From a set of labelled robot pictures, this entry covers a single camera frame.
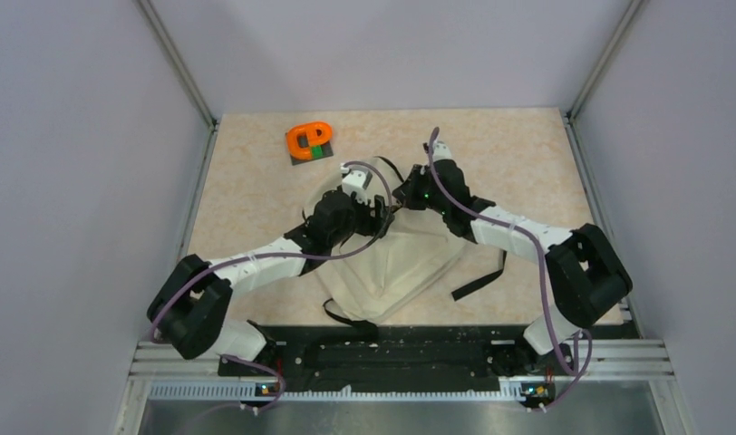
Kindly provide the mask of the beige canvas backpack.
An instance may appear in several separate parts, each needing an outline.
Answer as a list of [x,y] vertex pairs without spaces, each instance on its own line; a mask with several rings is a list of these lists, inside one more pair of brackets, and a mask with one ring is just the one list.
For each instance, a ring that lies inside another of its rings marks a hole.
[[467,242],[437,215],[400,208],[387,232],[362,253],[319,267],[336,322],[370,330],[431,288],[459,263]]

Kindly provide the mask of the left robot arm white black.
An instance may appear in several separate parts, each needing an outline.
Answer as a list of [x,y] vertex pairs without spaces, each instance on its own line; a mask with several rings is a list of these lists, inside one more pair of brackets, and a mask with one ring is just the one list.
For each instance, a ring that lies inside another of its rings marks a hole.
[[233,301],[340,258],[335,250],[352,236],[367,239],[348,254],[364,251],[392,220],[382,196],[363,204],[354,194],[328,190],[300,225],[266,246],[219,260],[183,257],[147,309],[151,331],[185,360],[215,354],[254,361],[272,340],[252,322],[229,318]]

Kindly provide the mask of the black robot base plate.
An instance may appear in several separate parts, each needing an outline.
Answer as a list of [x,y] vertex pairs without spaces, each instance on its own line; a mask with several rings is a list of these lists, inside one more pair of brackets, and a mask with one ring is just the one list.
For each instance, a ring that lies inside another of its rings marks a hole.
[[553,353],[516,348],[521,325],[265,326],[276,343],[258,363],[282,375],[286,391],[488,392],[509,376],[545,380],[563,371]]

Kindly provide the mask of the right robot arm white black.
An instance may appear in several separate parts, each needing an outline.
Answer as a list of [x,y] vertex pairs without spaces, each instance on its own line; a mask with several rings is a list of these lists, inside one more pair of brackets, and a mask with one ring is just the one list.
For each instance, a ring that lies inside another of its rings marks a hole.
[[536,356],[553,352],[574,333],[593,326],[633,289],[600,227],[552,227],[510,213],[471,194],[452,159],[413,166],[392,194],[405,208],[437,212],[457,237],[537,265],[542,315],[519,339]]

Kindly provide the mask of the orange toy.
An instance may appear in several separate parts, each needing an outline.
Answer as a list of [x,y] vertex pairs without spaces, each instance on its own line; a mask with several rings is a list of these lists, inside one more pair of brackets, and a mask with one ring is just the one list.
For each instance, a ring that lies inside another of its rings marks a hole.
[[286,132],[286,148],[292,165],[322,160],[334,155],[332,127],[324,121],[311,121]]

